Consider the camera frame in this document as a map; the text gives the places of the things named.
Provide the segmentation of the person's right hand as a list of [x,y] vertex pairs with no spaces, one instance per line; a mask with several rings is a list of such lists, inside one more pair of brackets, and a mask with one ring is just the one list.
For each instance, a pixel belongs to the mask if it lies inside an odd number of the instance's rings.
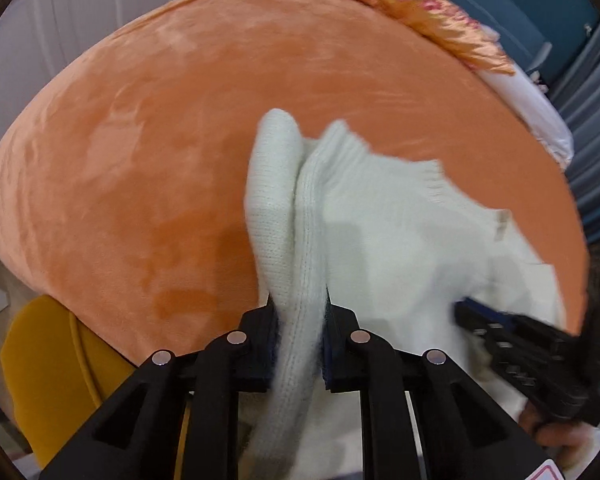
[[518,424],[538,445],[556,448],[554,461],[562,470],[583,463],[594,443],[596,429],[585,422],[546,422],[536,407],[527,402]]

